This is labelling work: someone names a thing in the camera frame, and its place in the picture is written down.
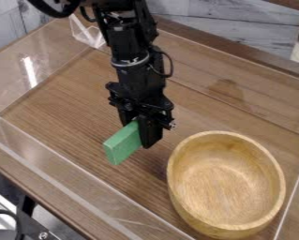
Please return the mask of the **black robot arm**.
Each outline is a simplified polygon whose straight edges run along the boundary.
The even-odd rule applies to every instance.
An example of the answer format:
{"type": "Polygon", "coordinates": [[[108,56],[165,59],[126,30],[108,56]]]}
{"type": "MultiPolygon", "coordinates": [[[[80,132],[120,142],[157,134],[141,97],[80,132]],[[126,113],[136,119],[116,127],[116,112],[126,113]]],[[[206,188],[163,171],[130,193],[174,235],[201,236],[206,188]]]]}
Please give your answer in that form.
{"type": "Polygon", "coordinates": [[[28,1],[52,18],[80,12],[88,22],[98,24],[118,75],[118,80],[107,83],[110,105],[124,125],[138,122],[142,146],[153,147],[174,121],[174,104],[165,95],[174,68],[165,67],[170,56],[154,45],[159,33],[147,0],[52,0],[62,10],[46,0],[28,1]]]}

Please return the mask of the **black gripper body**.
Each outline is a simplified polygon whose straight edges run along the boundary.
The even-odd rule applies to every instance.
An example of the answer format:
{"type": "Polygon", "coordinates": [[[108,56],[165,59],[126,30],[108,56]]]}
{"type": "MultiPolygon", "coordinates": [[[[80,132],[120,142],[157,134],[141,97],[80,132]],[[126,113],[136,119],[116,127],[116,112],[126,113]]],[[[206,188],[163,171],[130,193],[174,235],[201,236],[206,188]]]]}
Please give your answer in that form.
{"type": "Polygon", "coordinates": [[[112,60],[111,65],[116,70],[118,81],[106,85],[110,90],[110,105],[116,110],[134,109],[135,118],[141,114],[159,114],[163,128],[171,129],[174,104],[165,95],[170,77],[166,73],[165,61],[162,59],[139,62],[112,60]]]}

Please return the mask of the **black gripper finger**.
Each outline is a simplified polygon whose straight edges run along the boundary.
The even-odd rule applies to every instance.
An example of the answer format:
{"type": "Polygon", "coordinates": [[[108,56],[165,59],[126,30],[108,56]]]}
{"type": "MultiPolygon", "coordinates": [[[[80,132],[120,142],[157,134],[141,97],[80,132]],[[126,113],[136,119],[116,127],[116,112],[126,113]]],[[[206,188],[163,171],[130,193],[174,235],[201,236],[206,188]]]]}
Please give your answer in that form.
{"type": "Polygon", "coordinates": [[[150,149],[163,138],[163,126],[161,115],[138,116],[141,142],[146,149],[150,149]]]}
{"type": "Polygon", "coordinates": [[[119,109],[118,112],[122,125],[126,126],[136,117],[136,111],[134,109],[119,109]]]}

